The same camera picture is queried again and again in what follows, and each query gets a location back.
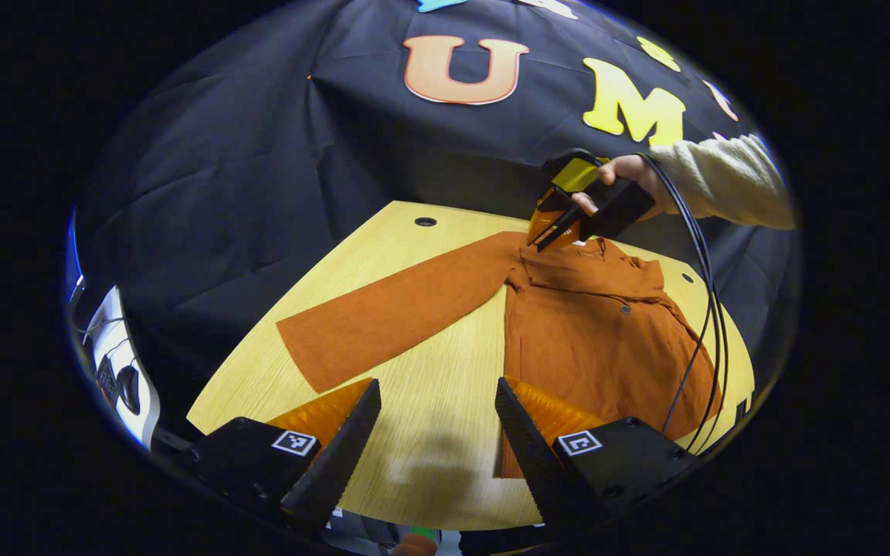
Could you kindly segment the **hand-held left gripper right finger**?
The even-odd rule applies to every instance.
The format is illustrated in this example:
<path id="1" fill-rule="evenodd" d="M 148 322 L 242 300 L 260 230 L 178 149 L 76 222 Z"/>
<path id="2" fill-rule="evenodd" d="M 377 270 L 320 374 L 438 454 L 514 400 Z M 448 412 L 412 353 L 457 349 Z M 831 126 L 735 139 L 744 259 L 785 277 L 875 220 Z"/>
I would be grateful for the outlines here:
<path id="1" fill-rule="evenodd" d="M 642 420 L 603 423 L 517 379 L 499 378 L 495 408 L 542 520 L 553 529 L 617 520 L 698 463 Z"/>

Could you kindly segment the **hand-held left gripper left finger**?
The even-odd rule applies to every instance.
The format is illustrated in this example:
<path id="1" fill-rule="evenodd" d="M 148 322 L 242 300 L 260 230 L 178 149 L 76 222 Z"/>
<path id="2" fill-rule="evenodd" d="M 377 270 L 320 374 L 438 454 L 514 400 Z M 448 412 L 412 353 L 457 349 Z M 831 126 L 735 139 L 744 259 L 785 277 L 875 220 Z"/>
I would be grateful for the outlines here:
<path id="1" fill-rule="evenodd" d="M 365 378 L 268 422 L 237 416 L 186 451 L 186 473 L 273 527 L 318 534 L 341 500 L 380 415 Z"/>

